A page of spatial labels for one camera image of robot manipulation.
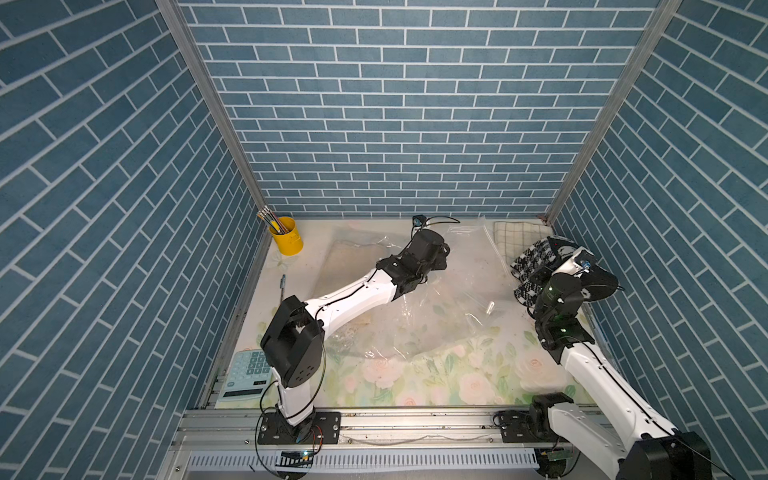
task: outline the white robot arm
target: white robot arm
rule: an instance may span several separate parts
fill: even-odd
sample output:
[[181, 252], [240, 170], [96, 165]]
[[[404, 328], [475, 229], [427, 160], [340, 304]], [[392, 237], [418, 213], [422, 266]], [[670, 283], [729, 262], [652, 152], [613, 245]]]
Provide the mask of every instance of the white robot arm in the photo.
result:
[[[657, 412], [608, 362], [576, 319], [584, 286], [590, 284], [583, 277], [588, 278], [595, 264], [589, 250], [574, 251], [544, 280], [531, 316], [541, 346], [590, 394], [615, 433], [590, 420], [562, 393], [534, 397], [531, 429], [539, 438], [567, 439], [608, 478], [710, 479], [706, 443], [694, 432], [681, 433]], [[601, 275], [613, 277], [604, 270]]]
[[261, 340], [277, 380], [278, 409], [296, 438], [311, 426], [314, 412], [307, 380], [320, 367], [323, 341], [342, 325], [374, 306], [413, 291], [432, 270], [444, 270], [450, 253], [443, 238], [420, 228], [398, 255], [379, 260], [360, 280], [320, 298], [286, 298]]
[[[279, 412], [294, 438], [303, 438], [312, 425], [314, 397], [307, 380], [320, 366], [325, 335], [413, 291], [429, 271], [445, 269], [449, 251], [440, 235], [422, 229], [399, 255], [380, 260], [356, 282], [305, 303], [295, 296], [281, 303], [261, 347], [277, 380]], [[609, 478], [708, 480], [706, 444], [695, 433], [680, 433], [651, 407], [576, 320], [584, 301], [581, 277], [595, 263], [591, 252], [576, 250], [543, 279], [531, 316], [541, 345], [587, 390], [615, 434], [592, 422], [562, 393], [534, 397], [531, 430], [542, 440], [567, 439]]]

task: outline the yellow pen holder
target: yellow pen holder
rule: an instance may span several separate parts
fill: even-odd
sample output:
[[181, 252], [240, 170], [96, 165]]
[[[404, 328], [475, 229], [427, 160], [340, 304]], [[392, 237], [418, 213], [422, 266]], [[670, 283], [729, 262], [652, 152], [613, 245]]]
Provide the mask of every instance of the yellow pen holder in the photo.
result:
[[277, 243], [277, 249], [288, 257], [296, 255], [304, 248], [304, 242], [301, 240], [299, 231], [296, 228], [296, 221], [291, 217], [280, 217], [280, 221], [288, 229], [288, 233], [280, 235], [273, 227], [269, 227], [270, 234], [275, 239], [275, 243]]

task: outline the cable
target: cable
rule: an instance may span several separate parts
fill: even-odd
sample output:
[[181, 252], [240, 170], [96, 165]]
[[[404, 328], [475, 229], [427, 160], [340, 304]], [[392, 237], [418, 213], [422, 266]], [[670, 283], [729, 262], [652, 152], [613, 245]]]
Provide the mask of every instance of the cable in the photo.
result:
[[277, 473], [277, 470], [272, 470], [270, 468], [267, 468], [267, 466], [264, 465], [264, 462], [261, 459], [261, 455], [259, 455], [259, 432], [261, 431], [261, 422], [262, 422], [263, 418], [264, 418], [264, 410], [261, 409], [261, 416], [259, 417], [259, 421], [256, 424], [256, 431], [253, 434], [253, 450], [256, 452], [256, 458], [257, 458], [257, 460], [259, 461], [259, 463], [261, 464], [261, 466], [262, 466], [262, 468], [264, 470], [267, 470], [269, 473], [271, 473], [272, 475], [276, 476], [280, 480], [285, 480], [285, 478], [282, 475]]
[[264, 400], [264, 396], [266, 395], [266, 392], [270, 389], [272, 385], [277, 383], [277, 380], [273, 380], [272, 383], [266, 386], [263, 392], [261, 392], [261, 397], [259, 398], [259, 410], [261, 410], [261, 415], [264, 415], [264, 405], [262, 404], [262, 401]]
[[320, 445], [317, 446], [317, 452], [313, 453], [312, 456], [315, 456], [320, 453], [320, 450], [323, 449], [323, 429], [320, 428], [320, 425], [315, 425], [314, 427], [317, 427], [317, 430], [320, 432]]
[[480, 435], [478, 437], [472, 437], [471, 439], [452, 439], [451, 437], [446, 437], [445, 435], [424, 435], [423, 437], [418, 437], [417, 439], [402, 440], [400, 442], [390, 442], [390, 443], [368, 442], [367, 440], [360, 440], [360, 439], [352, 439], [352, 441], [355, 443], [362, 443], [364, 445], [371, 445], [372, 447], [386, 447], [390, 445], [402, 445], [404, 443], [418, 442], [424, 439], [445, 439], [445, 440], [451, 440], [452, 442], [471, 442], [472, 440], [489, 439], [489, 438], [491, 438], [490, 435]]
[[435, 222], [435, 223], [431, 223], [431, 225], [437, 225], [438, 223], [461, 223], [460, 220], [455, 219], [454, 217], [449, 217], [447, 215], [435, 215], [434, 217], [430, 217], [427, 219], [427, 221], [425, 222], [425, 226], [429, 227], [430, 225], [429, 221], [432, 220], [433, 218], [448, 218], [453, 221], [452, 222]]
[[312, 398], [310, 401], [304, 406], [303, 409], [299, 410], [298, 412], [294, 413], [291, 416], [286, 417], [286, 420], [291, 420], [294, 417], [297, 417], [303, 412], [304, 410], [308, 409], [312, 403], [315, 401], [315, 398], [317, 397], [317, 394], [320, 393], [320, 387], [323, 386], [323, 379], [326, 378], [326, 366], [328, 365], [328, 358], [326, 357], [326, 346], [324, 342], [320, 342], [320, 346], [323, 348], [323, 372], [320, 374], [320, 382], [317, 384], [317, 390], [315, 390], [315, 394], [312, 395]]
[[340, 302], [340, 301], [342, 301], [342, 300], [346, 300], [346, 299], [350, 298], [352, 295], [354, 295], [355, 293], [358, 293], [358, 292], [360, 291], [360, 289], [362, 289], [362, 288], [363, 288], [363, 287], [366, 285], [366, 283], [368, 283], [369, 281], [371, 281], [371, 279], [373, 278], [373, 276], [374, 276], [374, 275], [376, 275], [376, 272], [378, 272], [378, 271], [379, 271], [379, 269], [378, 269], [378, 268], [377, 268], [377, 269], [374, 269], [373, 273], [371, 273], [371, 276], [369, 276], [369, 277], [368, 277], [368, 278], [367, 278], [367, 279], [366, 279], [364, 282], [362, 282], [362, 283], [360, 284], [360, 286], [358, 286], [357, 288], [355, 288], [355, 291], [353, 291], [353, 292], [352, 292], [352, 293], [350, 293], [349, 295], [347, 295], [347, 296], [343, 296], [343, 297], [341, 297], [341, 298], [337, 298], [336, 300], [334, 300], [334, 301], [332, 301], [332, 302], [328, 302], [328, 303], [326, 303], [325, 305], [321, 306], [321, 307], [320, 307], [320, 308], [319, 308], [317, 311], [318, 311], [318, 312], [322, 312], [322, 311], [323, 311], [323, 310], [324, 310], [324, 309], [325, 309], [325, 308], [326, 308], [328, 305], [333, 305], [333, 304], [334, 304], [334, 303], [336, 303], [336, 302]]
[[725, 468], [723, 468], [723, 467], [719, 466], [717, 463], [715, 463], [714, 461], [712, 461], [710, 458], [707, 458], [706, 456], [704, 456], [704, 455], [702, 455], [701, 453], [699, 453], [699, 452], [697, 452], [696, 450], [694, 450], [694, 448], [693, 448], [693, 447], [691, 447], [691, 446], [690, 446], [690, 445], [688, 445], [686, 442], [684, 442], [684, 441], [683, 441], [683, 439], [681, 439], [681, 438], [680, 438], [678, 435], [676, 435], [676, 434], [674, 434], [674, 433], [671, 433], [671, 432], [667, 431], [667, 430], [666, 430], [664, 427], [662, 427], [661, 425], [659, 425], [659, 424], [658, 424], [658, 422], [657, 422], [656, 420], [654, 420], [654, 419], [653, 419], [653, 417], [651, 417], [651, 416], [648, 414], [648, 412], [646, 412], [646, 411], [645, 411], [645, 409], [644, 409], [644, 408], [643, 408], [643, 407], [642, 407], [642, 406], [641, 406], [639, 403], [637, 403], [637, 400], [635, 400], [635, 399], [632, 397], [632, 395], [630, 395], [630, 394], [629, 394], [629, 392], [628, 392], [628, 391], [627, 391], [627, 390], [626, 390], [626, 389], [625, 389], [625, 388], [624, 388], [624, 387], [623, 387], [623, 386], [622, 386], [622, 385], [621, 385], [621, 384], [618, 382], [618, 380], [616, 380], [616, 379], [614, 378], [614, 376], [613, 376], [613, 375], [611, 375], [611, 372], [609, 372], [609, 371], [608, 371], [608, 369], [606, 369], [606, 368], [605, 368], [605, 365], [604, 365], [604, 364], [602, 363], [602, 361], [600, 360], [600, 357], [598, 357], [598, 356], [595, 354], [594, 350], [593, 350], [593, 349], [592, 349], [592, 348], [589, 346], [589, 344], [587, 344], [586, 342], [584, 342], [584, 341], [582, 341], [582, 340], [579, 340], [579, 339], [577, 339], [577, 338], [575, 338], [575, 337], [573, 337], [573, 336], [564, 335], [563, 337], [564, 337], [564, 338], [569, 338], [569, 339], [573, 339], [573, 340], [576, 340], [576, 342], [577, 342], [577, 343], [581, 343], [581, 344], [583, 344], [584, 346], [586, 346], [586, 347], [589, 349], [589, 351], [590, 351], [590, 353], [592, 354], [592, 356], [594, 356], [594, 358], [595, 358], [595, 359], [598, 361], [598, 363], [599, 363], [601, 366], [603, 366], [603, 371], [604, 371], [604, 372], [606, 372], [606, 373], [608, 374], [608, 376], [609, 376], [609, 377], [611, 377], [611, 380], [613, 380], [613, 381], [614, 381], [614, 383], [616, 384], [616, 386], [617, 386], [617, 387], [619, 387], [619, 388], [621, 389], [621, 391], [622, 391], [622, 392], [624, 392], [624, 394], [625, 394], [627, 397], [629, 397], [629, 399], [630, 399], [630, 400], [632, 400], [632, 402], [633, 402], [633, 403], [634, 403], [634, 404], [635, 404], [635, 405], [636, 405], [636, 406], [637, 406], [637, 407], [638, 407], [638, 408], [639, 408], [639, 409], [642, 411], [642, 413], [643, 413], [643, 414], [645, 414], [645, 416], [648, 418], [648, 420], [650, 420], [650, 422], [651, 422], [651, 423], [653, 423], [654, 425], [656, 425], [656, 427], [658, 427], [658, 428], [659, 428], [659, 430], [661, 430], [662, 432], [666, 433], [666, 434], [667, 434], [667, 435], [669, 435], [670, 437], [672, 437], [672, 438], [676, 439], [678, 442], [680, 442], [680, 443], [681, 443], [681, 445], [682, 445], [682, 446], [684, 446], [685, 448], [687, 448], [687, 449], [691, 450], [691, 451], [692, 451], [693, 453], [695, 453], [696, 455], [699, 455], [699, 456], [700, 456], [701, 458], [703, 458], [704, 460], [707, 460], [707, 461], [708, 461], [710, 464], [712, 464], [713, 466], [716, 466], [716, 467], [717, 467], [719, 470], [721, 470], [721, 472], [722, 472], [722, 473], [726, 474], [726, 475], [727, 475], [729, 478], [731, 478], [731, 479], [733, 479], [733, 480], [736, 480], [736, 477], [734, 477], [733, 475], [731, 475], [731, 474], [730, 474], [730, 472], [728, 472], [728, 471], [727, 471]]
[[573, 472], [574, 468], [576, 468], [576, 464], [578, 463], [578, 459], [580, 459], [580, 458], [581, 458], [581, 450], [579, 450], [578, 453], [576, 454], [576, 460], [574, 461], [574, 464], [571, 465], [571, 467], [568, 469], [567, 472], [564, 472], [563, 475], [560, 475], [560, 478], [563, 478], [566, 475], [568, 475], [569, 473]]

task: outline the brick wallpaper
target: brick wallpaper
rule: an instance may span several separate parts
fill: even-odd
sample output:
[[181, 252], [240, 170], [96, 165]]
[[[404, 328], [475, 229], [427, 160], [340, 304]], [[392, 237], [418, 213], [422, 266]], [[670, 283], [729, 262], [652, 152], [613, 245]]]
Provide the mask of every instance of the brick wallpaper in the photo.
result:
[[183, 0], [270, 202], [542, 214], [657, 0]]
[[0, 1], [0, 478], [144, 478], [258, 238], [152, 0]]
[[627, 293], [624, 375], [736, 478], [768, 466], [768, 2], [684, 0], [558, 219]]

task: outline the clear plastic bag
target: clear plastic bag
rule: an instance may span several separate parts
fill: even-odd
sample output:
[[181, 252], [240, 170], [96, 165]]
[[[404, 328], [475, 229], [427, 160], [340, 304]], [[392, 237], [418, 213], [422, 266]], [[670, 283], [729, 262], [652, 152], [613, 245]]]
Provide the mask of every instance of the clear plastic bag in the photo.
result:
[[[510, 307], [517, 281], [485, 228], [475, 224], [431, 227], [450, 246], [448, 268], [397, 300], [351, 320], [326, 339], [331, 354], [411, 359], [493, 326]], [[359, 279], [379, 258], [399, 253], [408, 237], [340, 230], [323, 265], [313, 296]]]

